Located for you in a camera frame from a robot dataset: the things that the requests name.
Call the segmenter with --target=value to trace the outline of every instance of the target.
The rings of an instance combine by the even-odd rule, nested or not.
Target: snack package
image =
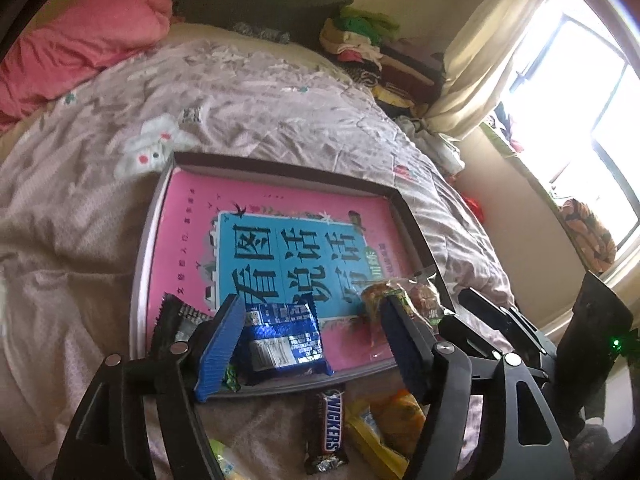
[[[415,451],[426,417],[406,390],[382,400],[347,406],[347,434],[383,480],[400,480]]]
[[[401,390],[388,399],[372,401],[370,408],[385,444],[410,459],[426,420],[414,396]]]
[[[213,317],[196,310],[173,294],[165,294],[151,338],[149,356],[160,357],[164,352],[169,351],[173,343],[188,341],[200,323],[211,319]],[[226,366],[222,385],[233,392],[240,390],[238,375],[233,364]]]
[[[322,352],[311,294],[297,304],[247,304],[235,356],[247,384],[308,373],[333,375]]]
[[[423,269],[413,278],[390,278],[372,283],[360,297],[370,322],[372,356],[386,346],[386,336],[380,322],[380,306],[387,296],[398,298],[406,312],[417,322],[423,322],[438,334],[438,323],[444,316],[440,295],[435,286],[435,266]]]
[[[346,408],[347,436],[358,448],[375,474],[382,480],[401,480],[409,461],[385,446],[382,432],[366,400],[357,400]]]
[[[218,465],[225,476],[225,480],[250,480],[249,475],[242,469],[238,457],[227,446],[217,440],[210,439],[209,445],[213,456],[218,460]]]
[[[309,394],[305,409],[308,475],[324,473],[348,464],[344,450],[344,388],[336,386]]]

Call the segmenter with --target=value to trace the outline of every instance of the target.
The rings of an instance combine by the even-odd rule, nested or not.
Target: metal screw
[[[122,357],[120,357],[118,354],[111,354],[104,360],[104,364],[106,364],[107,366],[116,366],[119,365],[121,361]]]
[[[507,361],[508,365],[511,366],[520,366],[522,364],[522,359],[518,354],[514,354],[513,352],[504,356],[504,360]]]
[[[436,350],[441,354],[453,354],[453,352],[455,352],[456,350],[456,347],[451,343],[444,341],[436,345]]]
[[[171,348],[169,348],[173,355],[184,354],[188,349],[189,345],[187,345],[187,343],[185,343],[184,341],[178,341],[172,344]]]

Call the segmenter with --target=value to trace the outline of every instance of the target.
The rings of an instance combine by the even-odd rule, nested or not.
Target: curtain
[[[431,133],[462,138],[497,106],[513,53],[547,0],[485,0],[444,53],[445,83],[423,118]]]

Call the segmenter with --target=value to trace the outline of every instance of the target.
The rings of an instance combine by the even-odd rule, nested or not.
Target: pink pillow
[[[0,132],[169,32],[171,0],[77,0],[0,62]]]

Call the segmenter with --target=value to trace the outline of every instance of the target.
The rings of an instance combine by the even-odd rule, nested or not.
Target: blue gripper pad
[[[190,362],[197,374],[193,393],[198,402],[205,402],[220,389],[244,327],[245,308],[240,296],[229,294],[216,316],[201,323],[191,336]]]

